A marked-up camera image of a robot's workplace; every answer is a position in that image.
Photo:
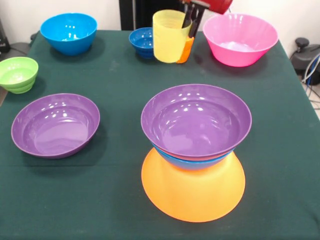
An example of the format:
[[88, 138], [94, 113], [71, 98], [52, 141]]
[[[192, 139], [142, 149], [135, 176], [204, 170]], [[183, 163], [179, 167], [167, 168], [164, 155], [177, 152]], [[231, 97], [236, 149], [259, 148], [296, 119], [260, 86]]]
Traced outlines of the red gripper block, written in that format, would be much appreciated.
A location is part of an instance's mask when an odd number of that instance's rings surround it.
[[223, 15], [233, 0], [180, 0], [180, 2], [187, 4], [182, 28], [186, 28], [192, 23], [188, 37], [193, 38], [198, 32], [204, 10]]

